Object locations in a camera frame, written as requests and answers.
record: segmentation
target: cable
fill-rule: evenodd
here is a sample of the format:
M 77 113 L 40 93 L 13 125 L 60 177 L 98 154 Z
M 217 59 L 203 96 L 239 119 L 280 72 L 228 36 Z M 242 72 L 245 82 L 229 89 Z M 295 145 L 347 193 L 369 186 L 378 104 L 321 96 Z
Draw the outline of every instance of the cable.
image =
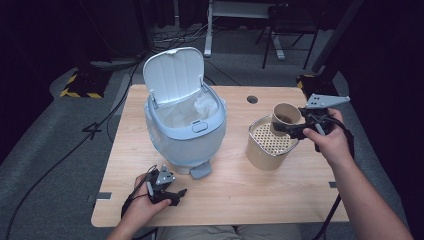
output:
M 122 57 L 135 57 L 130 55 L 122 54 L 119 51 L 116 51 L 113 47 L 109 45 L 109 43 L 106 41 L 106 39 L 103 37 L 103 34 L 98 29 L 96 23 L 94 22 L 93 18 L 90 16 L 90 13 L 88 12 L 87 8 L 84 6 L 84 4 L 81 2 L 81 0 L 78 0 L 79 4 L 81 5 L 82 9 L 84 10 L 85 14 L 87 15 L 88 19 L 90 20 L 90 23 L 93 25 L 94 29 L 96 30 L 97 34 L 99 35 L 100 39 L 102 39 L 103 43 L 106 44 L 106 46 L 113 51 L 114 53 L 122 56 Z
M 134 73 L 135 73 L 135 70 L 134 70 L 134 72 L 131 74 L 132 69 L 133 69 L 133 67 L 131 67 L 130 70 L 128 71 L 128 75 L 130 75 L 130 81 L 129 81 L 128 84 L 130 84 L 130 85 L 132 85 L 132 78 L 133 78 Z M 120 101 L 117 104 L 117 106 L 115 106 L 116 110 L 122 105 L 122 102 L 123 101 Z M 106 133 L 107 133 L 107 136 L 108 136 L 109 140 L 113 143 L 113 139 L 110 136 L 110 132 L 109 132 L 109 122 L 112 119 L 112 117 L 113 117 L 113 115 L 110 115 L 109 118 L 108 118 L 108 120 L 107 120 L 107 122 L 106 122 Z
M 354 147 L 353 147 L 353 135 L 352 135 L 352 133 L 346 128 L 346 126 L 341 121 L 339 121 L 338 119 L 336 119 L 334 117 L 326 117 L 325 120 L 329 120 L 329 121 L 333 122 L 334 124 L 336 124 L 337 126 L 339 126 L 343 130 L 343 132 L 346 135 L 346 138 L 348 140 L 349 152 L 352 155 L 352 157 L 354 158 L 355 157 L 355 151 L 354 151 Z M 337 207 L 339 206 L 339 203 L 340 203 L 341 200 L 342 200 L 342 198 L 340 197 L 340 194 L 338 194 L 336 201 L 334 202 L 333 206 L 331 207 L 330 212 L 327 215 L 327 218 L 324 221 L 324 224 L 322 225 L 318 234 L 313 238 L 313 240 L 318 240 L 318 239 L 320 239 L 320 237 L 323 234 L 325 234 L 325 230 L 327 229 L 328 225 L 330 224 L 331 218 L 333 217 L 334 212 L 336 211 Z
M 111 72 L 115 72 L 115 71 L 121 71 L 127 68 L 132 68 L 135 65 L 137 65 L 137 63 L 139 61 L 141 61 L 142 57 L 137 57 L 133 62 L 129 62 L 129 63 L 122 63 L 122 64 L 111 64 L 111 65 L 95 65 L 92 64 L 94 67 L 96 67 L 97 69 L 99 69 L 100 71 L 111 71 Z
M 125 90 L 124 96 L 121 98 L 120 102 L 118 103 L 118 105 L 98 124 L 94 127 L 94 129 L 87 134 L 87 136 L 85 136 L 74 148 L 72 148 L 64 157 L 62 157 L 57 163 L 55 163 L 49 170 L 47 170 L 32 186 L 31 188 L 25 193 L 25 195 L 22 197 L 22 199 L 20 200 L 18 206 L 16 206 L 15 210 L 13 211 L 12 217 L 9 220 L 9 226 L 7 227 L 7 231 L 6 231 L 6 237 L 5 240 L 9 239 L 10 236 L 10 232 L 12 230 L 12 225 L 13 222 L 15 221 L 16 215 L 19 211 L 19 209 L 21 208 L 22 204 L 24 203 L 24 201 L 27 199 L 27 197 L 29 196 L 29 194 L 31 194 L 31 192 L 35 189 L 35 187 L 50 173 L 52 172 L 58 165 L 60 165 L 63 161 L 65 161 L 73 152 L 75 152 L 89 137 L 91 137 L 91 135 L 104 123 L 107 121 L 107 119 L 113 115 L 119 108 L 119 106 L 124 102 L 124 100 L 126 99 L 128 90 L 132 84 L 132 77 L 134 76 L 135 71 L 137 70 L 137 67 L 140 65 L 141 61 L 138 62 L 138 64 L 136 65 L 136 67 L 134 68 L 134 71 L 130 77 L 130 81 L 129 84 Z
M 222 73 L 224 76 L 226 76 L 228 79 L 230 79 L 231 81 L 233 81 L 235 84 L 237 84 L 238 86 L 241 86 L 240 83 L 238 83 L 236 80 L 232 79 L 230 76 L 228 76 L 227 74 L 225 74 L 223 71 L 221 71 L 219 68 L 217 68 L 215 65 L 213 65 L 212 63 L 210 63 L 209 61 L 204 60 L 205 62 L 209 63 L 212 67 L 214 67 L 216 70 L 218 70 L 220 73 Z
M 330 224 L 331 218 L 333 217 L 334 212 L 336 212 L 337 207 L 339 206 L 339 203 L 340 203 L 341 200 L 342 200 L 342 198 L 340 197 L 340 194 L 337 195 L 336 201 L 333 203 L 333 206 L 331 207 L 331 210 L 328 213 L 327 218 L 324 221 L 324 224 L 322 225 L 318 234 L 313 238 L 313 240 L 320 239 L 322 234 L 325 233 L 325 230 L 327 229 L 328 225 Z
M 147 174 L 150 173 L 151 171 L 154 171 L 156 169 L 156 167 L 157 167 L 157 165 L 153 165 L 153 166 L 151 166 L 149 168 L 149 170 L 147 170 L 146 175 L 144 176 L 144 178 L 138 183 L 138 185 L 134 188 L 134 190 L 131 192 L 130 196 L 128 197 L 129 199 L 131 199 L 131 201 L 134 200 L 134 199 L 136 199 L 136 198 L 138 198 L 138 197 L 142 197 L 143 196 L 143 195 L 141 195 L 141 196 L 134 197 L 134 195 L 136 195 L 137 192 L 138 192 L 138 190 L 141 188 L 141 185 L 143 185 L 143 183 L 146 181 Z
M 207 77 L 206 75 L 204 75 L 204 77 L 206 78 L 206 79 L 208 79 L 214 86 L 216 86 L 216 83 L 212 80 L 212 79 L 210 79 L 209 77 Z
M 205 31 L 206 30 L 206 28 L 208 27 L 208 24 L 206 24 L 206 25 L 204 25 L 204 26 L 202 26 L 201 28 L 199 28 L 198 30 L 195 30 L 195 32 L 194 33 L 192 33 L 192 34 L 188 34 L 187 33 L 187 31 L 188 30 L 185 30 L 185 34 L 183 34 L 182 36 L 179 36 L 179 37 L 176 37 L 177 35 L 178 35 L 178 33 L 180 33 L 181 31 L 178 31 L 177 32 L 177 34 L 175 34 L 173 37 L 171 37 L 171 38 L 165 38 L 165 39 L 159 39 L 159 40 L 157 40 L 157 41 L 155 41 L 155 43 L 162 43 L 162 42 L 170 42 L 169 44 L 168 44 L 168 46 L 167 47 L 159 47 L 159 46 L 154 46 L 153 48 L 155 49 L 155 50 L 159 50 L 159 51 L 166 51 L 166 50 L 169 50 L 169 49 L 171 49 L 171 47 L 174 47 L 174 48 L 177 48 L 177 47 L 179 47 L 179 46 L 181 46 L 182 44 L 184 44 L 184 43 L 191 43 L 191 42 L 194 42 L 194 41 L 196 41 L 196 40 L 198 40 L 199 38 L 203 38 L 203 37 L 206 37 L 206 35 L 201 35 L 201 36 L 198 36 L 198 37 L 195 37 L 197 34 L 199 34 L 200 32 L 202 32 L 202 31 Z
M 155 234 L 156 234 L 156 233 L 157 233 L 157 231 L 158 231 L 158 228 L 154 228 L 154 229 L 152 229 L 152 230 L 148 231 L 147 233 L 145 233 L 145 234 L 141 235 L 140 237 L 133 238 L 133 240 L 143 240 L 144 238 L 146 238 L 147 236 L 152 235 L 153 233 L 155 233 Z

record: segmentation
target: human arm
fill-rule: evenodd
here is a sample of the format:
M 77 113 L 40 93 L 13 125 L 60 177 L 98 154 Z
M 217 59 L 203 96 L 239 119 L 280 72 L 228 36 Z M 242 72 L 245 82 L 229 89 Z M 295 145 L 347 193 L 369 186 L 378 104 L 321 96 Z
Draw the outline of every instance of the human arm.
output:
M 135 186 L 137 186 L 144 178 L 144 174 L 137 177 Z M 144 227 L 152 218 L 171 204 L 170 199 L 163 200 L 157 204 L 150 202 L 147 196 L 147 185 L 143 183 L 138 190 L 135 198 L 119 224 L 109 234 L 108 240 L 126 240 L 132 239 L 133 235 L 142 227 Z
M 343 122 L 339 111 L 329 113 Z M 327 136 L 303 131 L 316 143 L 333 170 L 337 189 L 358 239 L 413 239 L 406 226 L 371 185 L 353 160 L 339 126 Z

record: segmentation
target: dark background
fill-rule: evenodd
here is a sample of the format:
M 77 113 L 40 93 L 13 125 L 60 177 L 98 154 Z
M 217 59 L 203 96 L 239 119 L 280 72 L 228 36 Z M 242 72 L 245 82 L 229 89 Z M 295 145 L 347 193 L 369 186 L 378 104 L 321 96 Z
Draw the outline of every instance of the dark background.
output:
M 179 1 L 182 27 L 205 23 L 207 1 Z M 349 3 L 333 3 L 323 28 L 334 28 Z M 134 56 L 151 46 L 154 23 L 175 24 L 172 0 L 9 0 L 0 8 L 1 162 L 53 100 L 49 86 L 58 76 L 72 67 L 94 71 L 89 61 Z M 324 64 L 330 80 L 337 71 L 346 78 L 352 105 L 416 239 L 424 239 L 423 12 L 424 3 L 417 1 L 364 1 Z

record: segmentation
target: open lid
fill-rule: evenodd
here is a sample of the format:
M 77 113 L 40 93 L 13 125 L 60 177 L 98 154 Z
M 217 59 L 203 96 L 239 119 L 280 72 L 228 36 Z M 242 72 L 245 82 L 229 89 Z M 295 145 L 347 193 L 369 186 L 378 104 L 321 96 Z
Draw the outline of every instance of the open lid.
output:
M 203 73 L 203 56 L 192 47 L 156 54 L 143 68 L 144 82 L 157 104 L 183 99 L 199 91 Z

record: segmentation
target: brown cup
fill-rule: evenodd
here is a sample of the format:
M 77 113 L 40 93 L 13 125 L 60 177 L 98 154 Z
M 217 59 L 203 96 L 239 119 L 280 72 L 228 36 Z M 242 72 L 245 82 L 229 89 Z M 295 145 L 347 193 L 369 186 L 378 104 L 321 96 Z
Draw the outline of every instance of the brown cup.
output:
M 273 123 L 279 122 L 287 125 L 297 124 L 302 115 L 299 109 L 288 103 L 280 103 L 274 107 L 272 112 L 270 131 L 276 136 L 284 136 L 285 132 L 279 132 L 274 129 Z

